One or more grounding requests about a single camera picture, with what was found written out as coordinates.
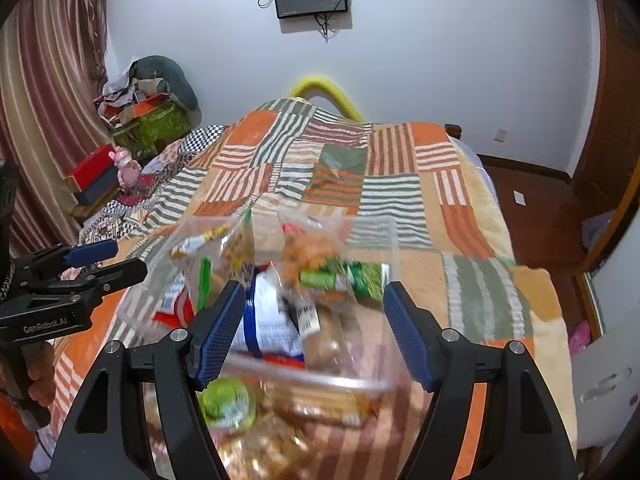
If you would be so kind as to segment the person's left hand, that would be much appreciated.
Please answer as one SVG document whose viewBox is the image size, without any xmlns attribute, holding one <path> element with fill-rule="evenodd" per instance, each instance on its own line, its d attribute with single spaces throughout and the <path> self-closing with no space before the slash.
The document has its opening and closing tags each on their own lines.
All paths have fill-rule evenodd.
<svg viewBox="0 0 640 480">
<path fill-rule="evenodd" d="M 54 349 L 43 341 L 26 360 L 28 376 L 32 383 L 28 388 L 29 397 L 40 406 L 48 408 L 55 397 Z"/>
</svg>

